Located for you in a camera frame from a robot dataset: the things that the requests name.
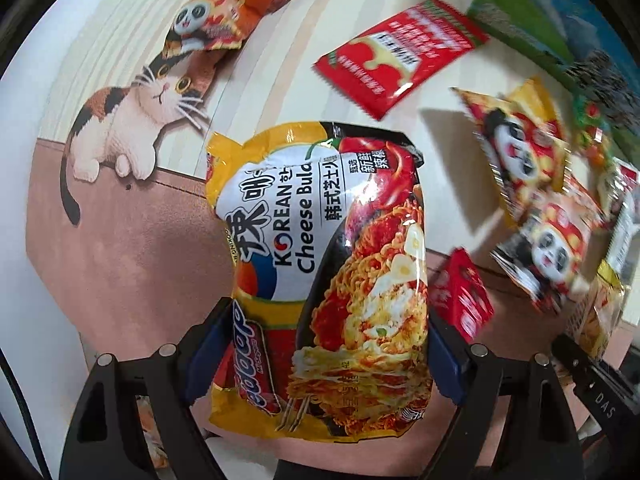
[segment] blue gripper pad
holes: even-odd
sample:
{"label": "blue gripper pad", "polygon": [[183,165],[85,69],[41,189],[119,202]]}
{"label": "blue gripper pad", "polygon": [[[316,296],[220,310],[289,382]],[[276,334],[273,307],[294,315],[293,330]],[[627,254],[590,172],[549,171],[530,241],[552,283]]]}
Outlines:
{"label": "blue gripper pad", "polygon": [[231,344],[233,333],[232,309],[228,308],[210,327],[202,344],[191,359],[182,398],[191,406],[207,395],[213,377]]}
{"label": "blue gripper pad", "polygon": [[455,405],[462,405],[465,402],[466,391],[462,381],[461,365],[431,323],[429,323],[427,352],[429,371],[439,392],[451,399]]}

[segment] panda face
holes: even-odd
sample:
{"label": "panda face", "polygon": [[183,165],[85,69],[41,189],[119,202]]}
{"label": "panda face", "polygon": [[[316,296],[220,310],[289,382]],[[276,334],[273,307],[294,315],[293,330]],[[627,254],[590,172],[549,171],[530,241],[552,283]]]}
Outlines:
{"label": "panda face", "polygon": [[180,9],[174,20],[174,30],[180,36],[192,34],[207,21],[211,4],[207,0],[193,0]]}
{"label": "panda face", "polygon": [[536,153],[527,142],[522,123],[514,117],[495,129],[495,145],[500,160],[517,180],[536,180],[538,165]]}
{"label": "panda face", "polygon": [[539,272],[553,283],[565,283],[572,267],[572,250],[555,228],[547,225],[531,250],[531,259]]}

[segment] calico cat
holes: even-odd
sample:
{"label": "calico cat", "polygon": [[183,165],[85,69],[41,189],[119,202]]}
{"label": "calico cat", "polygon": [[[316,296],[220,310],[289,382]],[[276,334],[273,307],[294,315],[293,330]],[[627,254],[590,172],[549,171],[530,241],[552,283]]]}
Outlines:
{"label": "calico cat", "polygon": [[181,119],[199,130],[205,128],[192,113],[208,126],[209,118],[197,107],[222,55],[192,52],[164,59],[160,54],[131,86],[102,88],[89,98],[71,127],[60,165],[62,205],[73,225],[80,222],[80,207],[68,188],[67,161],[73,176],[86,182],[98,178],[104,162],[114,163],[120,177],[132,173],[146,180],[156,166],[154,143],[162,128]]}

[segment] cat's paw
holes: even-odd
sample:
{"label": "cat's paw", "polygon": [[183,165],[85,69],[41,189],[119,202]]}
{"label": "cat's paw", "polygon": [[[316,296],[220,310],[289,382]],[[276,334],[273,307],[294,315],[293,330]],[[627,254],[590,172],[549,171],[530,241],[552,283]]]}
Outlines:
{"label": "cat's paw", "polygon": [[92,158],[91,160],[76,160],[74,164],[74,177],[85,182],[95,182],[100,173],[100,163]]}
{"label": "cat's paw", "polygon": [[156,150],[153,146],[146,149],[138,148],[138,150],[129,155],[131,163],[131,172],[138,180],[146,180],[151,176],[156,167]]}
{"label": "cat's paw", "polygon": [[127,176],[131,173],[131,165],[127,155],[118,155],[116,159],[116,173],[119,177]]}

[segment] silver screw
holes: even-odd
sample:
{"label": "silver screw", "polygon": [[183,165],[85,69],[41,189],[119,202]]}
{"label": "silver screw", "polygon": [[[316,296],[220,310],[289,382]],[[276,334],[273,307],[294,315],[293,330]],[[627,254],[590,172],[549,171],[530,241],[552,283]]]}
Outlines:
{"label": "silver screw", "polygon": [[169,356],[172,356],[173,354],[175,354],[176,350],[177,350],[177,348],[173,343],[167,343],[166,345],[162,345],[160,347],[160,349],[158,350],[158,353],[162,357],[169,357]]}
{"label": "silver screw", "polygon": [[533,359],[540,366],[547,366],[549,364],[549,358],[544,354],[536,354]]}
{"label": "silver screw", "polygon": [[98,366],[108,366],[113,361],[113,356],[111,354],[102,354],[98,357]]}
{"label": "silver screw", "polygon": [[486,346],[476,343],[475,345],[471,345],[471,353],[476,357],[485,357],[489,351],[486,349]]}

